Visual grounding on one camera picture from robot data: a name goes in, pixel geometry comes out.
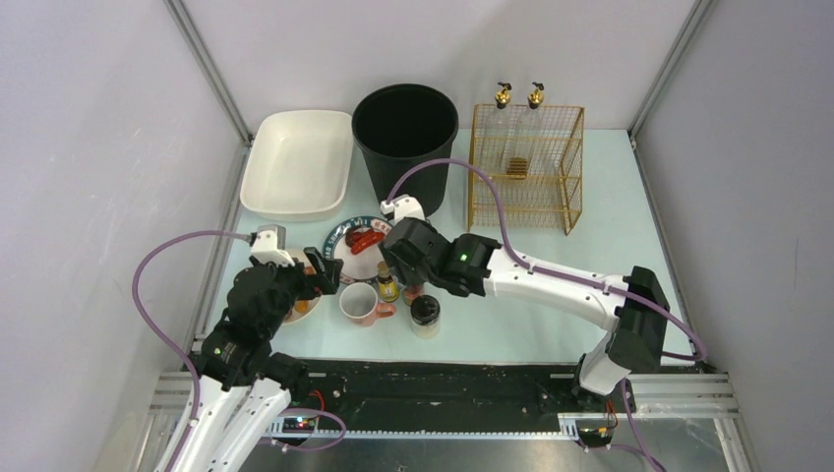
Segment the black lid spice jar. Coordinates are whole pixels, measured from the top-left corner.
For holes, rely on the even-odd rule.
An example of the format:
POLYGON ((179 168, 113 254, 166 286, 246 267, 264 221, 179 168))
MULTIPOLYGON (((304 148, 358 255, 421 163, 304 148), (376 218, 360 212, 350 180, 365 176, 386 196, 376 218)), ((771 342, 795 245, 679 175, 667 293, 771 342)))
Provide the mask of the black lid spice jar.
POLYGON ((441 305, 431 295, 420 295, 410 306, 411 329, 418 337, 429 339, 440 331, 441 305))

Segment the red sausage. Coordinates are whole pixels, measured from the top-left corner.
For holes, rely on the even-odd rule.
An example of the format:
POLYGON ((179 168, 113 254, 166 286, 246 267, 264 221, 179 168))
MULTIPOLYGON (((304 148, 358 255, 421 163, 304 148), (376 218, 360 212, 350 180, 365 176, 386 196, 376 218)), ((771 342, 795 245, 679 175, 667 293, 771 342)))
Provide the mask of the red sausage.
POLYGON ((385 239, 385 237, 385 233, 378 232, 375 230, 361 232, 354 239, 353 244, 350 246, 350 252, 352 255, 359 255, 362 252, 368 250, 369 248, 381 243, 385 239))

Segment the right aluminium frame post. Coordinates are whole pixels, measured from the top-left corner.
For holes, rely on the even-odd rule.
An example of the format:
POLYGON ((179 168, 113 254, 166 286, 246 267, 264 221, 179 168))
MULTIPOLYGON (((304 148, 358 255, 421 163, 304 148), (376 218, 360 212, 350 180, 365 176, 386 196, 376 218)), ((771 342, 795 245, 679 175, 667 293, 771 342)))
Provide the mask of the right aluminium frame post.
POLYGON ((650 118, 662 93, 671 83, 673 75, 683 63, 686 53, 716 4, 717 1, 715 0, 696 0, 693 2, 627 129, 629 140, 634 147, 636 147, 638 136, 650 118))

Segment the left aluminium frame post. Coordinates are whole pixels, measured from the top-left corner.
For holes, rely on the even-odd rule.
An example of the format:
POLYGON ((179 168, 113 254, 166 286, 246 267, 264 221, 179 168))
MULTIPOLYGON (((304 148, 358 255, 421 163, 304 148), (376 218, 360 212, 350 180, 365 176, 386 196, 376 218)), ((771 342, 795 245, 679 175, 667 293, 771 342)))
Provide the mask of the left aluminium frame post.
POLYGON ((209 47, 186 2, 182 0, 164 0, 163 3, 191 51, 198 68, 203 73, 208 87, 230 122, 235 135, 245 147, 248 147, 254 139, 254 133, 246 124, 231 89, 212 57, 209 47))

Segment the clear glass oil bottle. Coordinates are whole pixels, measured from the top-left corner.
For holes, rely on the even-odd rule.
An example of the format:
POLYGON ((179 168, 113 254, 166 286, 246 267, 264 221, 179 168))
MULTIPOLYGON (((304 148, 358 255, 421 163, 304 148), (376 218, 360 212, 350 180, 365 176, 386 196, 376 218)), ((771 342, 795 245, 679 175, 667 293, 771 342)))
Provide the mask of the clear glass oil bottle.
POLYGON ((542 129, 542 117, 540 106, 544 101, 544 84, 533 82, 533 91, 527 95, 527 108, 519 116, 517 123, 517 148, 516 154, 524 159, 527 169, 530 169, 535 155, 536 147, 539 144, 539 137, 542 129))

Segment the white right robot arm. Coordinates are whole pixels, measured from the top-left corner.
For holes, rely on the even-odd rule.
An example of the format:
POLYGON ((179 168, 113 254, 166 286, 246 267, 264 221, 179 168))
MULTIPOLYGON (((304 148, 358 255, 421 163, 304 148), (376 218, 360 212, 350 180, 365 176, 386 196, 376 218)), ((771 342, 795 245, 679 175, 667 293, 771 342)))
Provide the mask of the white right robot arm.
POLYGON ((668 320, 656 310, 669 304, 650 269, 636 266, 628 275, 604 275, 542 265, 511 255, 505 244, 488 237, 465 233, 449 241, 430 223, 412 217, 393 226, 380 251, 406 285, 430 284, 457 297, 529 300, 605 330, 578 362, 574 387, 579 391, 609 395, 628 375, 660 369, 668 320))

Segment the green rimmed white plate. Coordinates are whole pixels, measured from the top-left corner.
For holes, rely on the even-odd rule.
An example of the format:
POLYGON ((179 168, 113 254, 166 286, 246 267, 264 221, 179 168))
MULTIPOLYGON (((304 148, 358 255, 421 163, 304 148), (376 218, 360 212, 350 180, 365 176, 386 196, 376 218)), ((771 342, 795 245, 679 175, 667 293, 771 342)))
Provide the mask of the green rimmed white plate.
POLYGON ((340 281, 345 284, 356 282, 373 282, 377 275, 377 265, 384 260, 378 245, 369 248, 359 255, 352 255, 350 248, 345 245, 346 232, 353 227, 368 226, 386 235, 392 226, 379 217, 354 216, 348 218, 332 228, 323 243, 323 254, 328 259, 342 259, 344 262, 340 281))

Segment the cream round plate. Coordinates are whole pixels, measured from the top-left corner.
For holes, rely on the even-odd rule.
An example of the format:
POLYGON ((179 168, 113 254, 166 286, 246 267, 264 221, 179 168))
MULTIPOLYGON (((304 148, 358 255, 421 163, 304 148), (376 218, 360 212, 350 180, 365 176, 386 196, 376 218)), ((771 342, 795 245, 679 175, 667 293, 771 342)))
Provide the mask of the cream round plate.
MULTIPOLYGON (((305 266, 304 271, 306 273, 312 272, 310 261, 302 250, 289 249, 288 253, 294 260, 297 260, 305 266)), ((295 324, 303 320, 305 317, 309 316, 312 312, 316 310, 317 305, 320 303, 320 300, 321 296, 317 296, 312 300, 297 301, 294 304, 292 310, 288 312, 285 316, 283 325, 295 324)))

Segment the black plastic bucket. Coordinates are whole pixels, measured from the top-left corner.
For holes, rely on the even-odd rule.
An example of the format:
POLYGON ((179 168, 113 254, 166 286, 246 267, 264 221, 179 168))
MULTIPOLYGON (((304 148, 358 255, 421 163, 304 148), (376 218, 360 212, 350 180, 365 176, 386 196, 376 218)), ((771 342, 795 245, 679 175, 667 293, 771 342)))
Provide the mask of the black plastic bucket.
POLYGON ((453 102, 435 88, 391 85, 360 101, 352 116, 352 131, 381 202, 409 169, 450 158, 458 113, 453 102))

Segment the white rectangular basin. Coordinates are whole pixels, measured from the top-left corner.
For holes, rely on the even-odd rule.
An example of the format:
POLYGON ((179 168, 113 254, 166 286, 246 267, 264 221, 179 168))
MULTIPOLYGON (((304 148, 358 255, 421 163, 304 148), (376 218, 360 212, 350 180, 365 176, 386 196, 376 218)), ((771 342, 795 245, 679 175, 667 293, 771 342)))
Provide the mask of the white rectangular basin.
POLYGON ((267 117, 255 135, 239 199, 269 220, 323 221, 346 194, 354 139, 352 116, 295 110, 267 117))

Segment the pink white mug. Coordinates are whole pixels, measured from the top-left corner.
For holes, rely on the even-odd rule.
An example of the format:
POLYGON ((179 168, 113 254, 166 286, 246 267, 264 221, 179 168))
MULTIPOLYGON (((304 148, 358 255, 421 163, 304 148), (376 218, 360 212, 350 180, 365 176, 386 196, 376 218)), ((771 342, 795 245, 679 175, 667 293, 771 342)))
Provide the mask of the pink white mug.
POLYGON ((380 319, 396 314, 396 307, 380 299, 377 291, 365 283, 347 286, 339 296, 341 313, 353 324, 370 327, 380 319))

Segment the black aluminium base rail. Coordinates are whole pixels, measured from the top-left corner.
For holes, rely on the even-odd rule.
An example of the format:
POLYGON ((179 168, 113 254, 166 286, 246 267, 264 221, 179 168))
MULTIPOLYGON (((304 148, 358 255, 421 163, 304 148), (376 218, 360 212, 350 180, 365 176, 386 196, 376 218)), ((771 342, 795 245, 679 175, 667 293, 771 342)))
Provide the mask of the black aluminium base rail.
POLYGON ((735 419, 727 376, 664 367, 627 393, 579 392, 568 364, 478 365, 307 359, 278 369, 295 406, 323 407, 351 438, 556 438, 636 419, 735 419))

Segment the dark liquid glass bottle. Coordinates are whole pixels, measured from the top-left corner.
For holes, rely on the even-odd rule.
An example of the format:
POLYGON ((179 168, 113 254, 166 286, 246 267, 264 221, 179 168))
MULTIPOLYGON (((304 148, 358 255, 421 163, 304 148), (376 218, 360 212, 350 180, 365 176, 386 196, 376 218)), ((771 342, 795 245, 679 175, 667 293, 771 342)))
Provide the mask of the dark liquid glass bottle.
POLYGON ((513 133, 510 106, 512 85, 509 82, 497 82, 497 85, 500 89, 495 94, 495 108, 488 120, 489 157, 491 170, 496 174, 504 174, 507 144, 513 133))

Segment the aluminium frame post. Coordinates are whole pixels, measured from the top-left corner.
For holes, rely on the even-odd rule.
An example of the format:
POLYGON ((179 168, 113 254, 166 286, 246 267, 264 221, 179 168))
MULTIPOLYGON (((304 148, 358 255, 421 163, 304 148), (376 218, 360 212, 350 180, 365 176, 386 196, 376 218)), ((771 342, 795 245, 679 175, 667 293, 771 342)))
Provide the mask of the aluminium frame post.
POLYGON ((230 122, 235 135, 245 147, 248 147, 254 139, 254 133, 246 124, 231 89, 212 57, 209 47, 186 2, 182 0, 164 0, 163 3, 191 51, 198 68, 203 73, 208 87, 230 122))
POLYGON ((671 83, 673 75, 683 63, 686 53, 716 4, 717 1, 715 0, 696 0, 693 2, 627 129, 629 140, 634 147, 636 147, 638 136, 650 118, 662 93, 671 83))

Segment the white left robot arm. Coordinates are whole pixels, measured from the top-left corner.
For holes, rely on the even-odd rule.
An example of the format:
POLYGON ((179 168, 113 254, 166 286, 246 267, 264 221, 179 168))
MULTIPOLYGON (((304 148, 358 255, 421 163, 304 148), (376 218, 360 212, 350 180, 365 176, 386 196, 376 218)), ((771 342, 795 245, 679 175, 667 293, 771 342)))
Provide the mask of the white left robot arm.
POLYGON ((254 250, 250 260, 220 321, 188 357, 192 390, 160 471, 238 470, 268 424, 310 391, 308 365, 271 341, 298 302, 336 293, 343 261, 312 247, 299 258, 254 250))

